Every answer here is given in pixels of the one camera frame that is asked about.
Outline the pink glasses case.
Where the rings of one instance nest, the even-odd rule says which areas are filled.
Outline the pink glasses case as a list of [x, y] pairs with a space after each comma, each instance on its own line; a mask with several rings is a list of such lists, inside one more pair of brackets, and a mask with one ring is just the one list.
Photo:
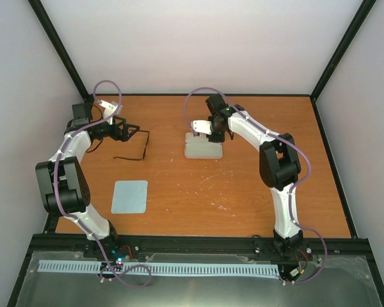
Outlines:
[[205, 135], [194, 136], [192, 132], [187, 132], [184, 156], [187, 159], [220, 159], [223, 147], [220, 143], [209, 142]]

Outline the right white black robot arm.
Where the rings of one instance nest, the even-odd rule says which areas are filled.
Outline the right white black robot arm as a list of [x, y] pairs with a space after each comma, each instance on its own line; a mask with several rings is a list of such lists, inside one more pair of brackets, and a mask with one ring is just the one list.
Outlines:
[[303, 240], [296, 208], [301, 165], [293, 137], [269, 130], [241, 106], [228, 105], [220, 94], [209, 96], [205, 103], [211, 114], [205, 134], [237, 134], [258, 150], [260, 178], [270, 188], [275, 211], [274, 249], [280, 257], [287, 257]]

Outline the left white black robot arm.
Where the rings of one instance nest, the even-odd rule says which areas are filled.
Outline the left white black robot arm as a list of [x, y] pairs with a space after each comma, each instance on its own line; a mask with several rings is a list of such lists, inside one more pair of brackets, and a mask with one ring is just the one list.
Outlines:
[[92, 121], [91, 104], [72, 106], [73, 119], [67, 123], [62, 144], [49, 160], [35, 166], [35, 172], [45, 211], [73, 222], [88, 240], [98, 241], [98, 250], [111, 258], [120, 250], [118, 234], [91, 204], [90, 188], [80, 162], [95, 140], [111, 138], [126, 142], [140, 127], [117, 116], [116, 104], [105, 100], [100, 104], [99, 124]]

